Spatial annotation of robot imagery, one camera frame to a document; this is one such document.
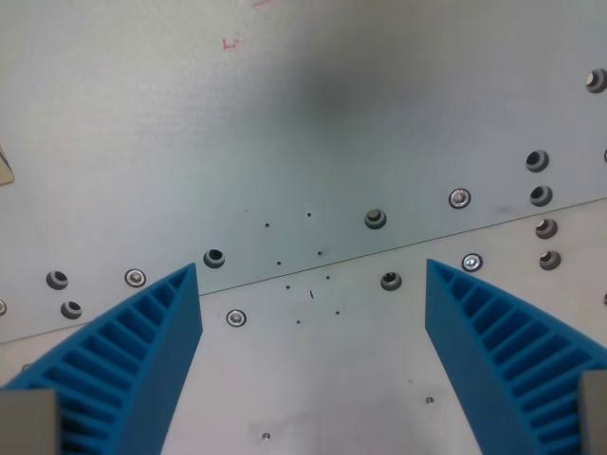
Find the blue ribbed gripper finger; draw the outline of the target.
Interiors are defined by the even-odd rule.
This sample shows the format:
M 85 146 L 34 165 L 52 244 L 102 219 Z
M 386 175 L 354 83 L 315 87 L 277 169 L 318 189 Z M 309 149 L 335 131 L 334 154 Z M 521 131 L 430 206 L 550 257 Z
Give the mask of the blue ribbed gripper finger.
M 425 328 L 484 454 L 580 454 L 578 383 L 606 349 L 536 306 L 427 261 Z
M 158 454 L 202 333 L 188 264 L 84 325 L 4 389 L 57 394 L 63 454 Z

